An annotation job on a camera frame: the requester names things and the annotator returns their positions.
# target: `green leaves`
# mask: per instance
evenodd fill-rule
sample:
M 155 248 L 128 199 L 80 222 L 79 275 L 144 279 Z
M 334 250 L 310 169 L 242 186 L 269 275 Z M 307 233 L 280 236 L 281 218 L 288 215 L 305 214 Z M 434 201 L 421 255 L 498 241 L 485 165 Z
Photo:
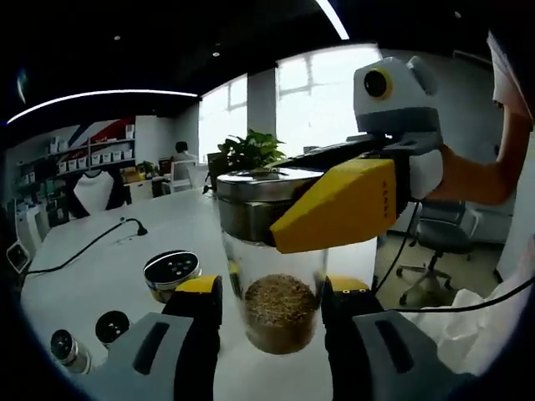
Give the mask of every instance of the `green leaves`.
M 271 134 L 263 134 L 254 129 L 247 130 L 247 137 L 230 135 L 224 143 L 217 148 L 227 158 L 227 163 L 234 170 L 251 170 L 263 167 L 268 163 L 283 159 L 285 154 L 278 150 L 283 143 L 276 140 Z

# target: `stainless steel lid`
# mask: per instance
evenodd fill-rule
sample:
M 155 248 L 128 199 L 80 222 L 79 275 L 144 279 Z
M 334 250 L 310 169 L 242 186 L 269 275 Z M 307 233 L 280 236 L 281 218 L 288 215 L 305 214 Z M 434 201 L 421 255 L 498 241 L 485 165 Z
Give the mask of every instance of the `stainless steel lid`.
M 244 241 L 274 246 L 271 224 L 324 174 L 280 168 L 237 171 L 217 177 L 222 229 Z
M 230 202 L 278 202 L 295 198 L 303 185 L 314 183 L 323 171 L 261 168 L 217 177 L 217 196 Z

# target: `chair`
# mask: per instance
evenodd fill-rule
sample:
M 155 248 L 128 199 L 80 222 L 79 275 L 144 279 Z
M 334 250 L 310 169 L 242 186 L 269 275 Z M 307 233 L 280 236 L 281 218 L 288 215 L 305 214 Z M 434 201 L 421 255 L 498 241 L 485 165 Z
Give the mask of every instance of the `chair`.
M 193 188 L 193 176 L 195 168 L 194 160 L 175 161 L 171 164 L 171 193 Z
M 472 227 L 466 234 L 461 224 L 466 211 L 474 217 Z M 396 270 L 398 277 L 401 277 L 404 270 L 422 273 L 422 276 L 403 293 L 400 298 L 400 305 L 405 305 L 407 295 L 425 279 L 434 282 L 438 287 L 438 278 L 446 279 L 445 287 L 451 290 L 451 277 L 444 272 L 435 269 L 435 264 L 444 253 L 455 253 L 458 255 L 470 255 L 472 246 L 471 238 L 482 218 L 480 212 L 467 209 L 464 202 L 445 202 L 437 200 L 425 200 L 422 202 L 416 227 L 416 237 L 410 243 L 414 246 L 416 242 L 425 248 L 429 248 L 435 253 L 428 266 L 407 266 L 400 265 Z

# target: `black cable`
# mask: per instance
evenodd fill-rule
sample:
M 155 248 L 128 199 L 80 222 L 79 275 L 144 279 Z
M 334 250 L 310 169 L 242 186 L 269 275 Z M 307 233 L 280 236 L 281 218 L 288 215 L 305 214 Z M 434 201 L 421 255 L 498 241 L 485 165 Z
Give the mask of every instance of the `black cable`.
M 84 253 L 85 251 L 88 250 L 88 248 L 90 248 L 92 245 L 95 244 L 95 242 L 97 242 L 98 240 L 100 240 L 103 236 L 107 236 L 108 234 L 110 234 L 113 230 L 116 230 L 117 228 L 121 227 L 122 225 L 124 225 L 125 223 L 127 223 L 128 221 L 135 221 L 137 224 L 138 224 L 138 229 L 137 229 L 137 235 L 138 236 L 144 236 L 148 231 L 146 228 L 143 227 L 143 225 L 141 224 L 141 222 L 137 219 L 125 219 L 125 220 L 121 220 L 121 222 L 119 224 L 116 224 L 115 226 L 111 227 L 110 229 L 106 230 L 105 232 L 103 232 L 102 234 L 100 234 L 99 236 L 97 236 L 94 240 L 92 240 L 88 245 L 86 245 L 81 251 L 79 251 L 78 253 L 76 253 L 74 256 L 70 257 L 66 262 L 62 263 L 61 265 L 59 266 L 56 266 L 56 267 L 52 267 L 50 269 L 44 269 L 44 270 L 33 270 L 31 272 L 28 272 L 26 273 L 26 276 L 30 275 L 30 274 L 38 274 L 38 273 L 50 273 L 50 272 L 56 272 L 57 270 L 60 270 L 60 269 L 63 269 L 64 267 L 66 267 L 70 262 L 72 262 L 74 259 L 76 259 L 78 256 L 80 256 L 82 253 Z
M 486 301 L 483 303 L 478 303 L 477 305 L 471 305 L 469 307 L 430 307 L 427 309 L 389 309 L 391 311 L 397 311 L 397 312 L 409 312 L 409 313 L 446 313 L 446 312 L 469 312 L 469 311 L 476 311 L 477 309 L 483 309 L 484 307 L 491 307 L 492 305 L 496 305 L 497 303 L 503 302 L 506 299 L 509 299 L 513 295 L 517 295 L 520 291 L 525 290 L 530 285 L 532 285 L 535 282 L 535 277 L 530 278 L 520 286 L 516 287 L 514 290 L 511 290 L 505 295 L 502 295 L 501 297 L 492 299 L 490 301 Z
M 416 212 L 418 211 L 418 205 L 419 204 L 420 204 L 420 202 L 416 202 L 415 209 L 413 210 L 412 216 L 410 217 L 409 226 L 407 227 L 407 231 L 405 232 L 405 236 L 403 237 L 403 241 L 401 242 L 401 246 L 400 246 L 400 249 L 398 250 L 398 254 L 395 256 L 394 260 L 392 261 L 392 264 L 390 265 L 390 267 L 386 271 L 386 274 L 383 277 L 383 279 L 380 281 L 380 283 L 374 289 L 374 294 L 376 294 L 379 291 L 379 289 L 383 286 L 383 284 L 385 284 L 386 279 L 388 278 L 388 276 L 392 272 L 392 269 L 394 269 L 395 264 L 397 263 L 398 259 L 400 258 L 401 252 L 403 251 L 403 248 L 405 248 L 405 243 L 407 242 L 407 238 L 409 238 L 410 228 L 412 228 L 412 223 L 415 220 L 415 216 L 416 216 Z

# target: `white table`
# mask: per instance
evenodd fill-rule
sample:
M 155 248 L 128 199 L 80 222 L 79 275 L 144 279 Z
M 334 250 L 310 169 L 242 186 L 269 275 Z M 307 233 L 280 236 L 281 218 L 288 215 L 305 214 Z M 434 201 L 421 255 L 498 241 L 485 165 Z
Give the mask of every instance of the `white table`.
M 321 322 L 312 342 L 292 355 L 262 353 L 247 340 L 228 279 L 217 202 L 199 190 L 145 200 L 55 227 L 30 270 L 61 264 L 121 217 L 138 218 L 149 234 L 136 236 L 136 224 L 127 223 L 63 270 L 27 278 L 23 307 L 47 349 L 53 332 L 64 328 L 90 350 L 95 364 L 102 363 L 107 351 L 94 335 L 97 319 L 109 310 L 123 311 L 132 322 L 148 312 L 160 312 L 162 305 L 150 296 L 145 284 L 143 266 L 163 251 L 187 249 L 199 256 L 204 273 L 223 276 L 222 351 L 215 400 L 332 399 Z M 329 272 L 349 273 L 371 285 L 375 251 L 375 240 L 329 250 Z

